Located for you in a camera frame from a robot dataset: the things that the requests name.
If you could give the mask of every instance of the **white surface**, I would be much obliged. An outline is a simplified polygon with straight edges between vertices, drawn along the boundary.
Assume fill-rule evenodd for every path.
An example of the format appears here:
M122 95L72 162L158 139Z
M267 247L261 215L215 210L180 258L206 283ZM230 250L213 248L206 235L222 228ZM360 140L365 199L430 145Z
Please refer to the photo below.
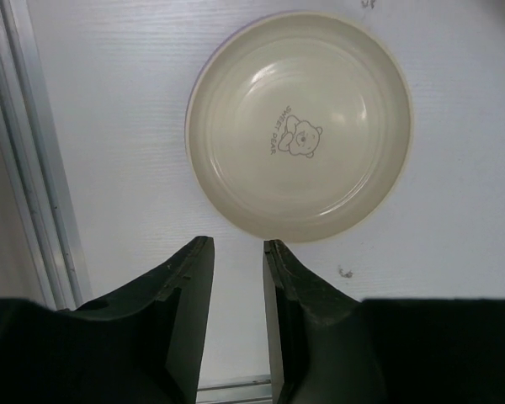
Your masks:
M397 57L415 109L394 192L342 235L292 246L298 257L360 299L505 296L505 0L368 3L29 1L94 293L195 234L215 237L203 381L268 373L262 243L202 194L183 119L210 53L268 13L314 8L361 20Z
M409 89L377 40L335 14L264 19L197 82L185 138L200 186L251 234L310 242L387 196L412 138Z
M45 304L0 149L0 297Z

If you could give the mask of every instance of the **plate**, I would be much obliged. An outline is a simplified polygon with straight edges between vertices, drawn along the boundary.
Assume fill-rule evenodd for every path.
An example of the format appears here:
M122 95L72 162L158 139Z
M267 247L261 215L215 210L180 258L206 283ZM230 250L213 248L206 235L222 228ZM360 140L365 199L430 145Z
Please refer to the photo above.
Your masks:
M354 226L388 195L412 121L401 68L376 38L337 15L284 13L249 24L209 59L185 141L230 222L308 242Z

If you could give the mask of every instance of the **bear illustration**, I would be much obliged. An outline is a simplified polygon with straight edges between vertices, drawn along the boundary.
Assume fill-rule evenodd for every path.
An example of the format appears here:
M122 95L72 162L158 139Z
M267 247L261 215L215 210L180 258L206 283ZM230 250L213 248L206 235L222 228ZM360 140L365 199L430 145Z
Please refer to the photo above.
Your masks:
M322 128L312 126L308 120L298 120L295 115L286 119L284 134L280 137L279 150L292 156L314 157L314 151L320 143Z

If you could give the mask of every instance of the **cartoon bear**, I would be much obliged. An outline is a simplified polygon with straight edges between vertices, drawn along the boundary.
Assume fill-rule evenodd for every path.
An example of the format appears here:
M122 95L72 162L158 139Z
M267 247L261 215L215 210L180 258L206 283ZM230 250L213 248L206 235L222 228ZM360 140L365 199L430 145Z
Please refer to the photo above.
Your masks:
M322 128L312 126L308 120L298 120L295 115L286 119L284 134L280 137L279 150L292 156L314 157L314 151L320 143Z

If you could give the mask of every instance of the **round plate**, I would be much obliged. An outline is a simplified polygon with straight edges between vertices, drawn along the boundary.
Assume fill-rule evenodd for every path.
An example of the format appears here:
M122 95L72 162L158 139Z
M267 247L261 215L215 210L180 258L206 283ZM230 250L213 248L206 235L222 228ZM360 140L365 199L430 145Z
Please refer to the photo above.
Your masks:
M258 237L305 242L363 220L412 138L406 81L354 23L287 13L248 25L201 72L185 123L211 203Z

